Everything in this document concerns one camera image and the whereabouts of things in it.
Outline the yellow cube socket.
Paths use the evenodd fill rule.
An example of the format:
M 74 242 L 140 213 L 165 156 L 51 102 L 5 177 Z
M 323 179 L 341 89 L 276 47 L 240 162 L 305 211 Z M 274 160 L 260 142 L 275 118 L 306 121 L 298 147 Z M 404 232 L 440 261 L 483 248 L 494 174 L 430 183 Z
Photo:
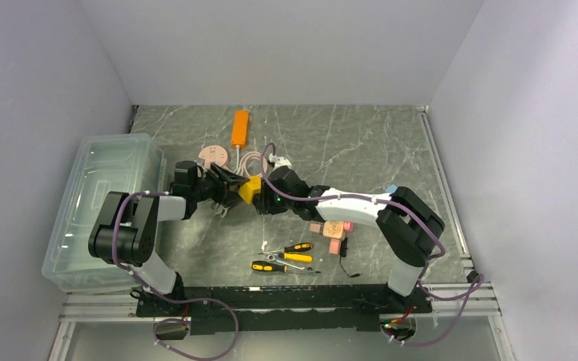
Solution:
M 260 176 L 251 176 L 240 186 L 238 194 L 247 205 L 254 203 L 254 197 L 260 194 L 262 187 L 262 180 Z

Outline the round pink power socket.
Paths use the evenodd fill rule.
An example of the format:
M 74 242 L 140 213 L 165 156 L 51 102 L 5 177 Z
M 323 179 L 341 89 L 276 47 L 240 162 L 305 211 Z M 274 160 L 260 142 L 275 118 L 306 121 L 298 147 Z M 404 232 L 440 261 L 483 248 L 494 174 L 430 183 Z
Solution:
M 225 167 L 230 161 L 228 151 L 217 144 L 202 148 L 198 154 L 198 158 L 206 169 L 210 169 L 212 164 Z

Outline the blue usb charger plug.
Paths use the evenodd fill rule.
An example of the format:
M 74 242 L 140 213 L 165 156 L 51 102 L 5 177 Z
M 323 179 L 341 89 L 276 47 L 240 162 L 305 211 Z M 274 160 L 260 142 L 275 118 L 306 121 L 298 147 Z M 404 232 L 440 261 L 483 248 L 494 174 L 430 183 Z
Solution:
M 398 189 L 397 185 L 391 184 L 385 189 L 385 192 L 389 195 L 392 195 L 397 191 L 397 189 Z

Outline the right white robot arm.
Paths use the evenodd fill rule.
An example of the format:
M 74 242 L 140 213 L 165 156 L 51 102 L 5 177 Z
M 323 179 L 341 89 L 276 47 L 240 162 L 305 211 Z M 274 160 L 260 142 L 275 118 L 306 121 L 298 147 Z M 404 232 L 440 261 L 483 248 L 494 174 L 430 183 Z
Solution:
M 384 294 L 394 312 L 413 303 L 413 290 L 429 262 L 446 252 L 440 243 L 445 223 L 408 187 L 380 194 L 345 192 L 310 186 L 282 166 L 263 177 L 251 203 L 261 214 L 292 211 L 307 222 L 347 221 L 379 229 L 396 257 Z

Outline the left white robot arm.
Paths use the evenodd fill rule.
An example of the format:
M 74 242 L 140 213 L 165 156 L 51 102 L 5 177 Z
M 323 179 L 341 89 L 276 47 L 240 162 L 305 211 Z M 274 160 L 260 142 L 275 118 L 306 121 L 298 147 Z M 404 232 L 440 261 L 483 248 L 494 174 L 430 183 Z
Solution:
M 180 314 L 186 305 L 182 277 L 155 250 L 157 228 L 166 221 L 188 220 L 199 203 L 212 201 L 228 209 L 241 202 L 239 188 L 248 179 L 211 163 L 175 165 L 174 180 L 162 192 L 111 191 L 88 239 L 89 254 L 126 272 L 141 288 L 157 296 L 164 314 Z

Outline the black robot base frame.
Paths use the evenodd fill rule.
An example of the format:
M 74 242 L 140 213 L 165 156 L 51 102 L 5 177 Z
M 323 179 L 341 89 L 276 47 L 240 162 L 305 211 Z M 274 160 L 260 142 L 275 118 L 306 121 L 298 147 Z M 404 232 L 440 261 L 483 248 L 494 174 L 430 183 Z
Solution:
M 384 284 L 262 287 L 185 287 L 175 284 L 173 302 L 136 287 L 136 316 L 187 316 L 191 335 L 217 332 L 355 329 L 377 332 L 380 322 L 404 314 L 429 314 L 422 291 L 400 296 Z

